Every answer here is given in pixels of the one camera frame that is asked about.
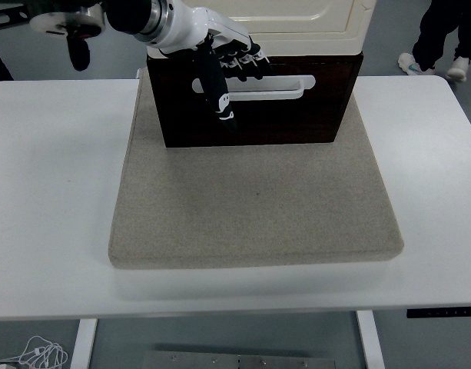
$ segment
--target floor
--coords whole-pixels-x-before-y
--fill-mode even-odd
[[[397,66],[397,58],[400,53],[411,51],[419,34],[420,19],[429,4],[429,0],[401,0],[400,2],[396,0],[378,0],[363,47],[365,59],[360,75],[403,74]],[[28,44],[31,43],[29,37],[33,36],[29,36],[18,29],[8,30],[8,32],[8,34],[0,32],[0,55],[16,79],[78,78],[73,71],[63,71],[61,69],[61,65],[66,63],[65,57],[62,55],[58,56],[56,63],[50,64],[50,61],[44,61],[40,64],[41,67],[39,68],[38,63],[32,61],[33,58],[38,57],[35,56],[35,50],[32,54],[28,50]],[[12,48],[6,46],[8,37],[13,37],[15,40]],[[144,66],[143,52],[137,45],[128,46],[128,48],[131,48],[131,53],[127,58],[122,58],[121,53],[124,52],[124,49],[117,50],[117,48],[114,48],[114,45],[129,45],[127,37],[130,36],[112,35],[110,38],[107,38],[106,45],[93,44],[91,47],[92,57],[94,54],[106,52],[110,55],[111,60],[115,60],[116,63],[114,67],[94,64],[87,74],[80,75],[81,77],[79,78],[133,78],[136,69]],[[42,42],[42,44],[38,45],[38,50],[41,51],[61,47],[56,45],[54,41],[49,41],[48,44],[44,44],[47,41]],[[456,34],[452,33],[446,40],[445,55],[436,65],[437,74],[443,75],[449,68],[455,47]],[[20,62],[23,55],[28,57],[28,68]],[[468,81],[461,85],[451,85],[451,87],[467,118],[471,121],[471,67]],[[406,367],[409,369],[471,369],[471,317],[411,320],[406,319],[405,311],[376,311],[374,314],[387,369]],[[199,332],[205,327],[203,323],[218,324],[218,329],[219,324],[223,324],[227,329],[230,327],[233,330],[240,327],[240,317],[227,319],[226,321],[218,320],[209,323],[199,318],[197,321],[190,321],[188,326],[180,326],[178,322],[175,323],[173,321],[150,321],[148,324],[151,325],[151,329],[157,331],[162,327],[171,329],[173,333],[171,333],[168,339],[182,341],[183,334],[191,337],[194,334],[193,332],[196,330]],[[281,323],[290,321],[295,324],[294,327],[304,327],[310,323],[316,324],[316,330],[319,327],[317,322],[320,318],[312,316],[312,314],[305,317],[292,317],[291,319],[293,320],[288,319],[288,316],[265,317],[264,321],[258,321],[259,325],[254,326],[256,321],[248,323],[252,324],[250,327],[256,328],[259,331],[269,329],[267,327],[273,327],[274,322],[278,321]],[[107,342],[107,337],[109,337],[113,344],[116,344],[116,348],[121,347],[127,350],[129,347],[130,353],[134,352],[134,333],[130,332],[121,335],[121,329],[127,329],[131,324],[131,321],[126,320],[104,322],[102,325],[103,334],[100,333],[101,326],[99,324],[98,334],[101,334],[101,336],[98,337],[97,352],[105,356],[92,358],[92,367],[103,367],[103,363],[114,362],[114,360],[107,356],[108,351],[104,346]],[[139,327],[137,322],[134,322],[133,327]],[[46,323],[0,322],[0,357],[19,354],[21,349],[23,349],[21,347],[22,342],[27,341],[27,338],[24,339],[23,336],[30,336],[32,334],[51,335],[55,340],[64,342],[64,346],[72,350],[71,343],[74,335],[76,335],[76,329],[75,321],[70,321],[68,324],[53,321]],[[231,331],[227,329],[217,331],[215,337],[225,340],[223,341],[224,344],[229,345],[228,341],[230,340]],[[252,332],[248,328],[247,332],[239,331],[238,334],[246,334],[250,337]],[[283,337],[282,334],[288,335],[288,332],[289,327],[287,324],[284,324],[280,330],[273,329],[271,331],[275,337]],[[288,336],[289,338],[285,339],[289,339],[293,343],[302,342],[302,340],[304,341],[309,337],[307,333],[298,337],[298,330],[292,332],[294,336],[290,335]],[[201,336],[204,335],[203,337],[206,337],[209,334],[209,331],[204,331]],[[153,344],[148,345],[144,342],[147,335],[147,333],[138,333],[136,337],[141,340],[145,347],[153,347]],[[281,347],[281,342],[286,342],[281,341],[278,346],[278,344],[267,342],[266,336],[256,334],[247,339],[246,345],[244,345],[243,336],[241,337],[239,335],[237,338],[232,338],[239,347],[248,347],[249,344],[252,344],[253,346],[259,345],[269,350],[272,347]],[[346,362],[347,364],[342,364],[341,367],[363,367],[363,362],[359,360],[354,361],[355,364],[353,364],[353,361]]]

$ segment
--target white robot part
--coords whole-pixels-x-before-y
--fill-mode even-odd
[[[230,95],[224,94],[218,100],[218,111],[217,113],[223,113],[227,106],[230,104]]]
[[[151,33],[139,33],[135,38],[164,54],[179,50],[196,50],[208,35],[213,38],[213,49],[240,42],[250,48],[248,30],[240,23],[208,8],[190,8],[181,0],[160,1],[162,25]]]

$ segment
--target white table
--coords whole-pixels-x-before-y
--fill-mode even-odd
[[[471,125],[441,78],[359,77],[354,89],[400,256],[219,270],[109,263],[137,87],[0,83],[0,319],[471,305]]]

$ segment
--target white cable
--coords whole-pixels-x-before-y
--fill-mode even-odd
[[[35,344],[35,346],[32,347],[32,341],[38,339],[47,345],[38,346]],[[20,356],[0,359],[0,363],[19,363],[21,365],[27,365],[28,369],[62,369],[63,364],[67,360],[68,354],[59,344],[54,344],[41,336],[34,336],[28,340]]]

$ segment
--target metal plate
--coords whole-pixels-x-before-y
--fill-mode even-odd
[[[335,369],[332,359],[148,351],[143,369]]]

